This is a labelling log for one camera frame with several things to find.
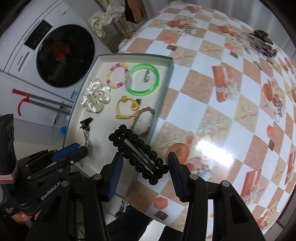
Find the blue gripper pad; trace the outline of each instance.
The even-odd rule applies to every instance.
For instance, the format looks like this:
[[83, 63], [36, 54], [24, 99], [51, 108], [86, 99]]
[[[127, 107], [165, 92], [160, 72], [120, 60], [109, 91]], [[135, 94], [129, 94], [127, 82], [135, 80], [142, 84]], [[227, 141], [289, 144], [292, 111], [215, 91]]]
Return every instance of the blue gripper pad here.
[[174, 152], [170, 152], [168, 155], [168, 170], [172, 178], [176, 196], [180, 201], [186, 202], [187, 197], [190, 195], [188, 180]]
[[110, 201], [116, 192], [117, 185], [119, 182], [119, 178], [122, 172], [123, 168], [123, 155], [122, 153], [117, 152], [109, 169], [108, 172], [111, 170], [111, 172], [107, 173], [104, 180], [107, 178], [109, 179], [109, 186], [108, 186], [108, 192], [107, 192], [107, 199]]
[[80, 145], [77, 143], [74, 143], [70, 146], [66, 146], [65, 148], [63, 148], [59, 151], [56, 151], [52, 156], [52, 162], [59, 162], [63, 156], [74, 151], [78, 147], [80, 147]]

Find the checkered tablecloth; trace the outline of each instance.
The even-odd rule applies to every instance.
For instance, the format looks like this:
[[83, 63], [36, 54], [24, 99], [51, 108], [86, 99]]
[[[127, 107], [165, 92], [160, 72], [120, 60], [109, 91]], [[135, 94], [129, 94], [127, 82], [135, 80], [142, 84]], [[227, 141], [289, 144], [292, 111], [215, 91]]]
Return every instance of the checkered tablecloth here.
[[[229, 33], [223, 33], [219, 26], [227, 27]], [[172, 2], [146, 22], [120, 52], [174, 59], [152, 149], [164, 160], [168, 151], [178, 151], [179, 160], [205, 180], [228, 180], [265, 233], [296, 182], [296, 66], [277, 46], [274, 65], [250, 47], [248, 54], [234, 37], [242, 31], [250, 33], [253, 29], [214, 9]], [[236, 95], [229, 94], [231, 89], [217, 88], [213, 66], [230, 71]], [[263, 91], [270, 81], [274, 81], [284, 108], [282, 118], [276, 117], [279, 122]], [[227, 91], [225, 101], [219, 102], [218, 92]], [[289, 178], [288, 167], [292, 167]], [[175, 196], [169, 175], [155, 186], [139, 177], [126, 200], [151, 218], [183, 230], [188, 203]], [[209, 201], [208, 239], [212, 231], [213, 204]]]

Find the hand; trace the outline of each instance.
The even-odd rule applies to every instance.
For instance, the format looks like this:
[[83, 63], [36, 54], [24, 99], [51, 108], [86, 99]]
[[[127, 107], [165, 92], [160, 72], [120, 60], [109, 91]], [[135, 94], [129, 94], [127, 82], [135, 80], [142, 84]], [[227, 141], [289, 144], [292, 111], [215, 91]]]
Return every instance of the hand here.
[[[34, 215], [34, 218], [35, 218], [35, 219], [38, 217], [40, 211]], [[24, 222], [24, 221], [28, 221], [28, 220], [30, 220], [31, 218], [32, 218], [32, 216], [28, 216], [28, 215], [26, 215], [23, 211], [20, 211], [20, 212], [14, 214], [14, 215], [12, 216], [12, 219], [13, 219], [14, 221], [18, 222], [18, 223], [20, 223], [20, 222]]]

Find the black porthole door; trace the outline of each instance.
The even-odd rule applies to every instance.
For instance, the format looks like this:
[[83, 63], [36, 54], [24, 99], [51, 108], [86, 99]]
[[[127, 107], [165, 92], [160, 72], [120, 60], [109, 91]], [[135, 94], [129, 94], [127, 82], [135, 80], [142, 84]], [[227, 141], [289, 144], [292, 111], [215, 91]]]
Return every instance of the black porthole door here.
[[75, 84], [88, 71], [94, 59], [94, 41], [78, 25], [64, 25], [50, 32], [37, 53], [40, 77], [53, 87]]

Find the black hair clip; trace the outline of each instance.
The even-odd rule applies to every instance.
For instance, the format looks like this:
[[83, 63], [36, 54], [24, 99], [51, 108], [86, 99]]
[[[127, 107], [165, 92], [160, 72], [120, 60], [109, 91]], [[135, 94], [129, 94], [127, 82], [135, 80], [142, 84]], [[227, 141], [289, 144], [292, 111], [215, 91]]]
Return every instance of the black hair clip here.
[[93, 121], [94, 119], [91, 117], [86, 118], [85, 120], [80, 121], [81, 127], [85, 131], [90, 131], [89, 124]]
[[124, 158], [129, 160], [129, 164], [135, 166], [136, 171], [142, 173], [144, 179], [149, 180], [151, 185], [156, 185], [158, 180], [168, 173], [168, 166], [157, 157], [157, 153], [151, 151], [151, 147], [139, 139], [137, 134], [132, 133], [126, 125], [121, 125], [109, 135], [108, 139]]

